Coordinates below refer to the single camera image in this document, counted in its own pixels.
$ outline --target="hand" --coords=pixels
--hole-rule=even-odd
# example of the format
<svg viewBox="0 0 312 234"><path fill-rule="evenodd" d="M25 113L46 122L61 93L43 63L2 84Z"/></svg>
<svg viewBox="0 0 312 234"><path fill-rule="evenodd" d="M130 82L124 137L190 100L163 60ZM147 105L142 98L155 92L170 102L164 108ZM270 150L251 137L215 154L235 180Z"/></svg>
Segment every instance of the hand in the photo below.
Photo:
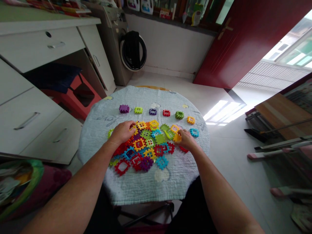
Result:
<svg viewBox="0 0 312 234"><path fill-rule="evenodd" d="M132 128L135 124L136 123L132 120L118 124L108 141L120 146L122 143L129 140L129 138L135 133L136 129Z"/></svg>
<svg viewBox="0 0 312 234"><path fill-rule="evenodd" d="M182 137L181 141L176 142L178 146L182 146L184 149L187 149L189 151L192 151L193 149L198 147L197 142L188 130L180 129L178 133L180 133Z"/></svg>

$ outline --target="blue cushion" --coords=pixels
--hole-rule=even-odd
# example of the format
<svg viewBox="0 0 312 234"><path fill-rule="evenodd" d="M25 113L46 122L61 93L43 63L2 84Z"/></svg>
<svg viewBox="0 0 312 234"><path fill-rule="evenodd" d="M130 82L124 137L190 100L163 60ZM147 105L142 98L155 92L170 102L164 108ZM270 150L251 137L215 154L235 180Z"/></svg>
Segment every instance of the blue cushion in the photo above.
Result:
<svg viewBox="0 0 312 234"><path fill-rule="evenodd" d="M51 89L67 93L81 68L58 63L48 63L24 74L34 86L39 89Z"/></svg>

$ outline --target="washing machine door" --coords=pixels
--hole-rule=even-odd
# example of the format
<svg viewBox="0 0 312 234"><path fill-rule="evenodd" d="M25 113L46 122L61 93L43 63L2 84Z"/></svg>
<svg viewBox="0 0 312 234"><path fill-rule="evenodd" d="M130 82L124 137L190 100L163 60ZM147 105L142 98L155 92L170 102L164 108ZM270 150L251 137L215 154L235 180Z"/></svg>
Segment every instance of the washing machine door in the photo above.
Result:
<svg viewBox="0 0 312 234"><path fill-rule="evenodd" d="M129 35L135 35L135 33L131 31L122 36L119 49L120 58L124 66L133 72L141 70L144 67L147 58L146 45L143 38L140 35L136 37L129 37ZM139 43L139 47L134 46L137 41Z"/></svg>

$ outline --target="black pants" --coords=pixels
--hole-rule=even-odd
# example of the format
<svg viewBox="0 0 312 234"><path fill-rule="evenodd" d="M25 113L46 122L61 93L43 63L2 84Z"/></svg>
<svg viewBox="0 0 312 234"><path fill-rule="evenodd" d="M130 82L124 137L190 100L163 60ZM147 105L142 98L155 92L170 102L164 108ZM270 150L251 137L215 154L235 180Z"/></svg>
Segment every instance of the black pants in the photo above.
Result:
<svg viewBox="0 0 312 234"><path fill-rule="evenodd" d="M200 177L197 177L188 188L185 199L182 200L166 233L177 233L177 231L186 233L195 230L217 233L206 205ZM85 233L124 233L103 187Z"/></svg>

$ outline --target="drawer handle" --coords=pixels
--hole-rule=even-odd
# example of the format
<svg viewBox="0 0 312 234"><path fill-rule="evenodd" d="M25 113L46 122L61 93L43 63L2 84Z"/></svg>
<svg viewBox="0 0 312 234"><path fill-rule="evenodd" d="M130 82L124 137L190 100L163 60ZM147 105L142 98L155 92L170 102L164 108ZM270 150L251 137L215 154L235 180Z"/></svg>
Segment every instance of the drawer handle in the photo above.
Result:
<svg viewBox="0 0 312 234"><path fill-rule="evenodd" d="M97 66L99 67L100 63L98 62L98 58L95 55L93 55L93 58L95 58L95 60L97 61Z"/></svg>
<svg viewBox="0 0 312 234"><path fill-rule="evenodd" d="M55 44L55 45L48 45L48 47L49 47L50 49L55 49L55 48L57 48L57 47L61 47L61 46L64 46L64 45L65 45L64 42L60 42L60 43Z"/></svg>
<svg viewBox="0 0 312 234"><path fill-rule="evenodd" d="M22 123L20 126L18 126L17 128L14 128L14 130L20 130L22 128L25 128L28 124L30 124L30 122L32 122L38 115L40 115L39 112L35 112L32 117L30 117L28 120L26 120L24 123Z"/></svg>
<svg viewBox="0 0 312 234"><path fill-rule="evenodd" d="M57 143L60 142L62 140L62 138L66 135L68 129L64 128L61 133L55 138L55 140L53 141L53 143Z"/></svg>

